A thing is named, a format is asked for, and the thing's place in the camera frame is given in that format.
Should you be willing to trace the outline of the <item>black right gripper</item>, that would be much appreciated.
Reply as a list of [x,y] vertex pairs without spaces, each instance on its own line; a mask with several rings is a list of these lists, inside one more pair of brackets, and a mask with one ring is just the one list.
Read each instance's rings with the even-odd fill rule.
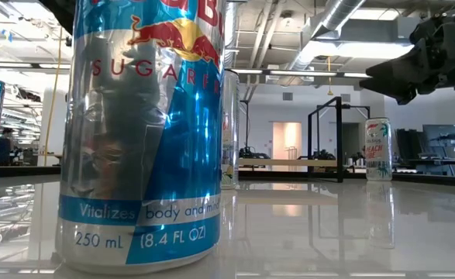
[[408,104],[418,93],[455,89],[455,15],[436,14],[414,29],[406,54],[366,69],[360,86]]

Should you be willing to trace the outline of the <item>white Celsius Peach Vibe can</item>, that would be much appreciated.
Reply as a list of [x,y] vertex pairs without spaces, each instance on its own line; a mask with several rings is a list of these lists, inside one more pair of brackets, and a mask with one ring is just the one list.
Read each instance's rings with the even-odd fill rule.
[[391,126],[388,118],[365,122],[365,163],[369,181],[392,180]]

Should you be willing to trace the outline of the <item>white Celsius Tropical Vibe can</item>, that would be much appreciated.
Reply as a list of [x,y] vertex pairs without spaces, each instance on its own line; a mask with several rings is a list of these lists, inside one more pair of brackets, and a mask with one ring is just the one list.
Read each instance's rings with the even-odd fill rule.
[[234,189],[239,172],[239,75],[227,70],[224,77],[222,100],[222,182],[221,189]]

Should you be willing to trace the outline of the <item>gray monitor screen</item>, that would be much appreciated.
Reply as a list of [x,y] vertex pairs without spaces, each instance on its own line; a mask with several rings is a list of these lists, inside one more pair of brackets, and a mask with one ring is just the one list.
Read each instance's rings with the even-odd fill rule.
[[426,150],[438,157],[455,159],[455,125],[422,126]]

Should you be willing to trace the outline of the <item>long linear ceiling light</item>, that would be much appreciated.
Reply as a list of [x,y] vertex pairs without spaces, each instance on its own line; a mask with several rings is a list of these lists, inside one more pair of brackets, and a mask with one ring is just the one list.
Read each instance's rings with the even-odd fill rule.
[[293,71],[293,70],[274,70],[274,69],[251,69],[251,68],[230,68],[237,74],[250,75],[273,75],[273,76],[295,76],[295,77],[328,77],[328,78],[369,78],[364,73],[354,72],[334,72],[334,71]]

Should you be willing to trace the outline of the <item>person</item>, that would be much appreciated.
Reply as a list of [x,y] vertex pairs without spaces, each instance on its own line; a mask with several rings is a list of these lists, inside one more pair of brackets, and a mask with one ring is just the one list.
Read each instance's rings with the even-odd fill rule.
[[4,128],[0,136],[0,166],[10,165],[10,152],[13,150],[11,128]]

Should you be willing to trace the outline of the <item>silver spiral ventilation duct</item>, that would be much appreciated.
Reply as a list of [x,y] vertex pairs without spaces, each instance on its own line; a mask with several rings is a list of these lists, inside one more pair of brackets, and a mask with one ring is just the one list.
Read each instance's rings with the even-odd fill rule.
[[231,67],[234,61],[236,43],[237,4],[226,3],[224,67]]
[[285,70],[303,71],[318,56],[332,56],[336,46],[318,38],[337,40],[341,29],[366,0],[327,0],[322,12],[309,17],[301,32],[302,47]]

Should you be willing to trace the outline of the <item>black aluminium table frame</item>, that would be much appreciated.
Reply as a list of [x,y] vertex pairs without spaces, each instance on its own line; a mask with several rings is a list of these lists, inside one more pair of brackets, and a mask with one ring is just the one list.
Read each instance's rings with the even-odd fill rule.
[[[54,176],[60,177],[60,167],[0,167],[0,178],[4,177],[39,177]],[[308,173],[308,172],[281,172],[266,170],[241,170],[239,179],[241,181],[309,181],[310,179],[334,180],[343,182],[346,179],[365,179],[366,175],[361,173]],[[402,174],[393,173],[393,181],[438,184],[455,187],[455,177],[425,175],[425,174]]]

